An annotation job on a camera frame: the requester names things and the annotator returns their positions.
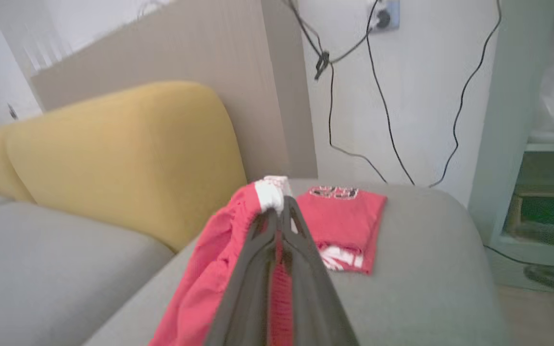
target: red cloth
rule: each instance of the red cloth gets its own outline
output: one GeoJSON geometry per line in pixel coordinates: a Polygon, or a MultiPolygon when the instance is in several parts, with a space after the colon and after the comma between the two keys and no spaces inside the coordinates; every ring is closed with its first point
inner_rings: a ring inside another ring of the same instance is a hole
{"type": "Polygon", "coordinates": [[[256,215],[268,208],[283,210],[283,194],[273,184],[259,181],[242,187],[227,206],[211,217],[150,346],[202,345],[249,226],[256,215]]]}
{"type": "Polygon", "coordinates": [[[315,186],[297,202],[326,267],[371,274],[385,196],[315,186]]]}

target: wall socket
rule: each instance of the wall socket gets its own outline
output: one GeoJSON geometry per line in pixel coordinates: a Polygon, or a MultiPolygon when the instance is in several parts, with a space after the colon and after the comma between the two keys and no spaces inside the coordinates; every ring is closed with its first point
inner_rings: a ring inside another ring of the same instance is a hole
{"type": "MultiPolygon", "coordinates": [[[[371,11],[375,3],[375,1],[371,2],[368,11],[371,11]]],[[[379,0],[369,24],[372,28],[371,33],[383,33],[398,29],[401,21],[400,6],[400,0],[379,0]]]]}

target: wooden floor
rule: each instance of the wooden floor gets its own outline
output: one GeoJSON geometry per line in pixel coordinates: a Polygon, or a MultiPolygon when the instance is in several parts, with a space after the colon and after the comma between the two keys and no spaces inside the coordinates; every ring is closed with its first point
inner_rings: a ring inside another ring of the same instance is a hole
{"type": "Polygon", "coordinates": [[[554,293],[499,287],[516,346],[554,346],[554,293]]]}

